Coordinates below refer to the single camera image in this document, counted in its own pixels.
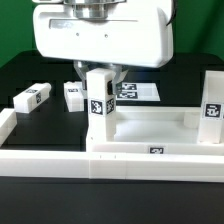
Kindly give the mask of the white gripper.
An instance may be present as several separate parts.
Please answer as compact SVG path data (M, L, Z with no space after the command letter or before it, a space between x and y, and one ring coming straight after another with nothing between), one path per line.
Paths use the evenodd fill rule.
M81 3L38 4L33 12L36 46L41 55L77 60L73 67L87 89L88 64L108 65L109 95L128 73L122 65L157 68L173 56L172 3L106 3L104 18L91 19Z

